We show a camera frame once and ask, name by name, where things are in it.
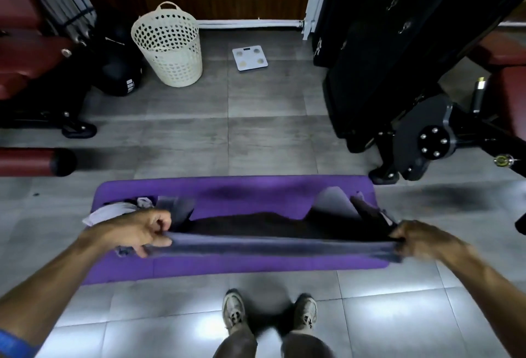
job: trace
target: tile floor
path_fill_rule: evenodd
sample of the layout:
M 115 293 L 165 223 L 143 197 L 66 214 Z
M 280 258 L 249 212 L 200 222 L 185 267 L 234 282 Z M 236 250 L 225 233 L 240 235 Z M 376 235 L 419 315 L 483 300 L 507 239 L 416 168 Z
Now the tile floor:
M 80 169 L 66 178 L 0 179 L 0 292 L 35 271 L 81 230 L 95 188 L 120 179 L 253 174 L 367 174 L 372 148 L 347 152 L 334 136 L 322 96 L 325 70 L 293 31 L 201 33 L 204 72 L 172 89 L 150 71 L 120 98 L 92 90 L 84 117 L 98 134 L 67 140 L 56 130 L 0 130 L 2 146 L 75 149 Z M 261 45 L 266 69 L 240 73 L 230 50 Z M 462 60 L 444 89 L 469 99 L 487 73 Z M 473 243 L 526 289 L 526 237 L 513 222 L 526 210 L 526 182 L 496 168 L 479 149 L 433 163 L 419 182 L 379 187 L 399 218 L 419 218 Z M 406 260 L 368 271 L 229 274 L 81 288 L 39 358 L 212 357 L 226 330 L 221 300 L 237 287 L 251 306 L 276 314 L 302 292 L 319 301 L 316 334 L 338 357 L 507 356 L 469 294 L 442 265 Z M 258 358 L 279 356 L 273 328 Z

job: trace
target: laundry basket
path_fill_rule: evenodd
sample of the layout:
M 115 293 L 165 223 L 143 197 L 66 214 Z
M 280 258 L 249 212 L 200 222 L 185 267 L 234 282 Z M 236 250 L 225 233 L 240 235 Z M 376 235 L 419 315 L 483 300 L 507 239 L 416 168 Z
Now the laundry basket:
M 162 9 L 171 4 L 175 9 Z M 202 74 L 201 45 L 196 19 L 172 2 L 135 21 L 132 38 L 166 85 L 193 84 Z

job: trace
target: basket handle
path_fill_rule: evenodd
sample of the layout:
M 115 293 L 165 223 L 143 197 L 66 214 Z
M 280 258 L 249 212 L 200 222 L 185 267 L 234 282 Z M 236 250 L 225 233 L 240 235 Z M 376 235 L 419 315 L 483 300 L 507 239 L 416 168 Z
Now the basket handle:
M 177 10 L 181 10 L 181 8 L 180 8 L 179 6 L 177 6 L 174 2 L 170 2 L 170 1 L 164 1 L 164 2 L 161 3 L 159 6 L 157 6 L 157 9 L 155 9 L 155 10 L 162 9 L 161 6 L 164 5 L 165 3 L 169 3 L 169 4 L 171 4 L 171 5 L 174 5 L 174 6 L 177 8 Z

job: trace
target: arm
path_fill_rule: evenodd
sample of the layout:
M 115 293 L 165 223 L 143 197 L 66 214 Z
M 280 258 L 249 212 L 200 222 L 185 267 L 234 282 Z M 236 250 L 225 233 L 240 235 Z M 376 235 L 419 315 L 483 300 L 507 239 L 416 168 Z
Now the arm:
M 462 282 L 513 358 L 526 351 L 526 295 L 478 257 L 469 244 L 435 226 L 404 221 L 392 233 L 403 237 L 400 253 L 441 261 Z
M 168 211 L 148 209 L 101 222 L 42 269 L 0 299 L 0 329 L 38 347 L 46 340 L 89 269 L 116 246 L 133 246 L 146 256 L 145 244 L 168 246 L 158 233 L 168 230 Z

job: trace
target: sneaker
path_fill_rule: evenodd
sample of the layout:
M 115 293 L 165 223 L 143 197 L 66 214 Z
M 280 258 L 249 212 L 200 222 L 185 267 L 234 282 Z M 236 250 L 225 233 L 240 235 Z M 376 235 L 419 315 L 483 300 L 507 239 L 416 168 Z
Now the sneaker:
M 246 320 L 245 305 L 238 291 L 236 289 L 227 291 L 223 299 L 223 321 L 227 327 L 228 334 L 231 334 L 234 326 L 246 323 Z
M 302 294 L 296 301 L 294 310 L 294 330 L 311 331 L 316 323 L 318 305 L 308 294 Z

